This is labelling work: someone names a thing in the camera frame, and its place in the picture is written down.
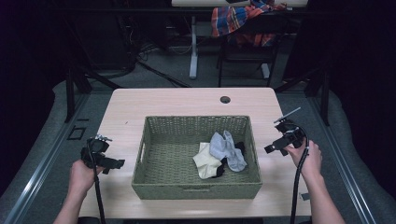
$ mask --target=plaid shirt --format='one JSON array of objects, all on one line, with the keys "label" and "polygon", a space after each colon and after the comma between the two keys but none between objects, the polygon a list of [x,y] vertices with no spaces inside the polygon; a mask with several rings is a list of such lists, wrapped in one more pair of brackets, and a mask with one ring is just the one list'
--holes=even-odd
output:
[{"label": "plaid shirt", "polygon": [[[212,35],[222,36],[232,33],[240,28],[248,19],[272,10],[284,10],[286,4],[275,5],[274,0],[250,0],[246,7],[215,7],[212,13]],[[262,35],[237,35],[230,42],[237,45],[250,43],[253,46],[271,45],[273,34]]]}]

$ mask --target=table top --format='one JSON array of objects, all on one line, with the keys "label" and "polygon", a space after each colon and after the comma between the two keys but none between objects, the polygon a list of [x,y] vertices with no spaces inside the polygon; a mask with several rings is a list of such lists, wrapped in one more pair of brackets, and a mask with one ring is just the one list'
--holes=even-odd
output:
[{"label": "table top", "polygon": [[[220,97],[228,96],[224,104]],[[146,116],[250,116],[262,188],[252,200],[140,200],[131,183]],[[290,216],[295,166],[290,156],[264,147],[281,136],[274,121],[282,116],[270,88],[119,89],[107,106],[98,133],[113,141],[106,156],[125,160],[119,170],[99,175],[106,218],[212,218]],[[299,192],[307,193],[303,179]],[[298,199],[297,216],[310,216],[309,201]],[[81,217],[99,217],[95,189]]]},{"label": "table top", "polygon": [[[308,0],[276,0],[276,4],[287,3],[288,7],[305,7]],[[249,0],[229,4],[226,0],[172,0],[173,7],[244,7]]]}]

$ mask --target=wicker basket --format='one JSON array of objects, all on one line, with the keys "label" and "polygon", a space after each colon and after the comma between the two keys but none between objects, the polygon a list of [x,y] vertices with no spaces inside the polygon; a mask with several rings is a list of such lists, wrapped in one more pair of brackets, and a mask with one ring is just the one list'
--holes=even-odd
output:
[{"label": "wicker basket", "polygon": [[[246,168],[201,179],[192,159],[215,132],[244,142]],[[262,186],[248,116],[146,117],[132,187],[140,199],[252,199]]]}]

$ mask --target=chair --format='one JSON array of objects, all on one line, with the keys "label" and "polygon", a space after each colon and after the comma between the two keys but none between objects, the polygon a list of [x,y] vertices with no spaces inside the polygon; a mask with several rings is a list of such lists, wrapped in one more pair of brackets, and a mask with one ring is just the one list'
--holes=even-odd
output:
[{"label": "chair", "polygon": [[[223,62],[227,63],[257,63],[261,68],[263,63],[269,63],[270,74],[267,81],[267,87],[270,86],[271,77],[274,71],[274,64],[276,62],[276,55],[279,46],[279,42],[282,36],[288,29],[289,21],[285,16],[277,14],[275,12],[263,13],[252,19],[246,21],[238,30],[231,34],[223,37],[220,45],[219,58],[218,58],[218,69],[219,69],[219,87],[221,87],[221,81],[223,79],[253,79],[248,77],[224,77],[222,74]],[[227,39],[229,35],[235,34],[276,34],[273,44],[269,47],[253,47],[248,46],[236,46],[231,45]]]}]

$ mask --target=basket handle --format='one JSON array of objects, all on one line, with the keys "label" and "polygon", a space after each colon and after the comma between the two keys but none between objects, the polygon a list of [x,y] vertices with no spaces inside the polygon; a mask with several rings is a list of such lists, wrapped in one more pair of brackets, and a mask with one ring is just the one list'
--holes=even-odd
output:
[{"label": "basket handle", "polygon": [[139,152],[137,154],[138,160],[136,161],[138,163],[142,163],[143,162],[143,156],[145,155],[145,152],[146,152],[146,143],[142,141],[140,143],[140,148],[141,148],[141,150],[139,150]]}]

